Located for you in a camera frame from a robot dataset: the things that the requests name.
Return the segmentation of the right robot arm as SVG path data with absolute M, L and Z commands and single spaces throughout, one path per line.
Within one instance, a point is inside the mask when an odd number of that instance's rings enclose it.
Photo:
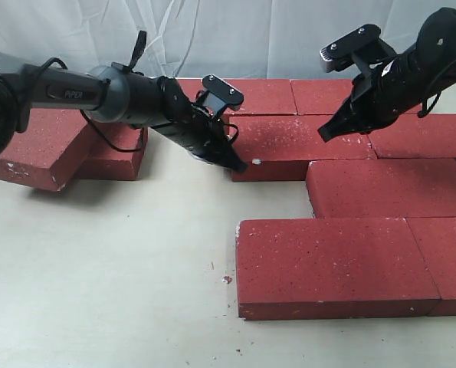
M 414 107 L 420 108 L 418 117 L 426 117 L 441 92 L 456 84 L 456 9 L 429 15 L 402 53 L 380 35 L 378 25 L 366 24 L 320 50 L 327 73 L 359 69 L 350 95 L 318 129 L 323 141 L 384 129 Z

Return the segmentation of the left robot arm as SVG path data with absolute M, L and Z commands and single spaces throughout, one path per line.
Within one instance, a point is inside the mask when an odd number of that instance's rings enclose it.
M 243 173 L 248 165 L 235 152 L 222 115 L 239 110 L 244 95 L 215 75 L 190 100 L 173 77 L 147 77 L 134 63 L 71 71 L 52 57 L 41 65 L 0 52 L 0 154 L 15 133 L 28 128 L 32 108 L 78 110 L 95 127 L 121 123 L 150 128 L 196 159 Z

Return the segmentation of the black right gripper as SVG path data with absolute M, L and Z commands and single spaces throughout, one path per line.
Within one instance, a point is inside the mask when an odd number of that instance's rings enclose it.
M 357 51 L 336 60 L 336 71 L 355 64 L 351 94 L 317 132 L 323 142 L 392 125 L 430 93 L 431 59 L 418 51 Z

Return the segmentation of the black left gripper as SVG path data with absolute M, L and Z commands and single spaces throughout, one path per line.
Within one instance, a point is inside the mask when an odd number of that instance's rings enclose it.
M 244 173 L 248 164 L 233 150 L 224 133 L 223 123 L 214 120 L 205 110 L 193 107 L 180 117 L 170 118 L 150 127 L 208 163 L 220 163 L 235 173 Z

